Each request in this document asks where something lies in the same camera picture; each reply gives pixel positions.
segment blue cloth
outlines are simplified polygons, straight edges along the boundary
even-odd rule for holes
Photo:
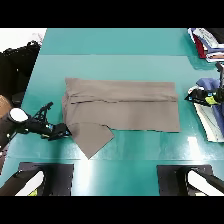
[[[209,54],[216,53],[216,52],[224,52],[224,48],[211,48],[204,38],[201,38],[199,36],[197,36],[197,37],[202,42],[202,44],[204,44],[207,47]]]
[[[219,88],[220,81],[212,78],[201,78],[196,84],[204,87],[205,90],[213,90]],[[224,136],[224,104],[212,106],[212,109],[217,124]]]

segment green table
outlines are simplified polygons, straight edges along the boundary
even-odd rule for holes
[[[49,122],[61,122],[65,77],[172,81],[182,131],[114,130],[115,138],[91,160],[71,138],[48,142],[36,134],[18,134],[0,184],[19,162],[73,163],[72,195],[158,195],[158,164],[211,164],[224,179],[223,144],[206,140],[193,105],[184,101],[199,78],[219,77],[214,64],[196,53],[186,29],[48,29],[22,105],[27,113],[53,101]]]

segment teal tabletop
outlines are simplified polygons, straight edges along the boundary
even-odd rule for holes
[[[65,77],[170,81],[176,83],[181,132],[113,130],[115,138],[90,160],[72,138],[48,142],[18,134],[0,185],[19,162],[74,164],[72,195],[159,195],[159,164],[211,164],[224,179],[223,144],[207,141],[194,106],[184,100],[199,78],[219,78],[214,64],[196,53],[186,28],[48,29],[23,101],[27,113],[53,101],[48,120],[62,122]]]

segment yellow label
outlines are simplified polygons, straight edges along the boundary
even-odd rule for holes
[[[31,192],[28,196],[37,196],[37,189]]]
[[[208,104],[218,104],[213,96],[205,97],[205,100]]]

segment taupe fabric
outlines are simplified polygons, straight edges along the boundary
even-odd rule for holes
[[[65,81],[64,122],[87,158],[113,138],[109,128],[180,131],[174,83],[76,78]]]

